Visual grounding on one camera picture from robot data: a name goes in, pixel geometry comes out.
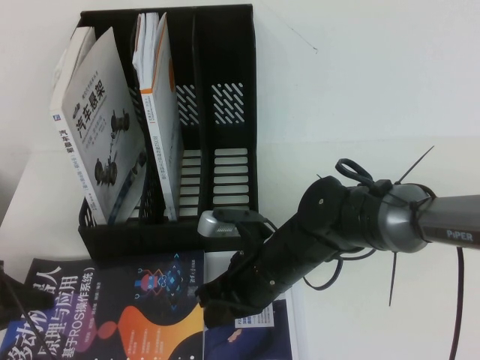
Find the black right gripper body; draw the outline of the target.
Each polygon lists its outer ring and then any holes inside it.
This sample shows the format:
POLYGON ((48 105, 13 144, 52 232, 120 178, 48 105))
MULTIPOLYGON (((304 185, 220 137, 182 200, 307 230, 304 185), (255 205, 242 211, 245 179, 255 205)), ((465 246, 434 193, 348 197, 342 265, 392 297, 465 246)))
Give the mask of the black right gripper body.
POLYGON ((220 276, 220 301, 231 314, 258 314, 295 283, 296 246, 266 242, 232 256, 220 276))

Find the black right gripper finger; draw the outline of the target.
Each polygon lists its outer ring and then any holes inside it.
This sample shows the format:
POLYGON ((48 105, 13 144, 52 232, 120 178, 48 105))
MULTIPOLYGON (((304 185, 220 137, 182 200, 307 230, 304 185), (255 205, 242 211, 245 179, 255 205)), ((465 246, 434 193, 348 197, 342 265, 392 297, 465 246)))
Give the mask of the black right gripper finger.
POLYGON ((213 301, 204 307, 203 319, 207 329, 213 329, 233 323, 236 319, 256 315, 258 307, 233 302, 213 301))
POLYGON ((229 278, 216 278, 204 283, 196 290, 196 297, 199 303, 236 301, 232 281, 229 278))

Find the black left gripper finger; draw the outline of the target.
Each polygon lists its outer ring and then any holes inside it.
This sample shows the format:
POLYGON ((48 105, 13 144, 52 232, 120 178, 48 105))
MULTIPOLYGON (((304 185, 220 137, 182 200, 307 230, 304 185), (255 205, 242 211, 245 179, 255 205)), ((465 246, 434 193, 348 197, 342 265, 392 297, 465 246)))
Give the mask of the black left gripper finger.
POLYGON ((39 289, 28 287, 13 278, 6 280, 7 299, 14 305, 21 304, 23 307, 52 307, 54 295, 39 289))

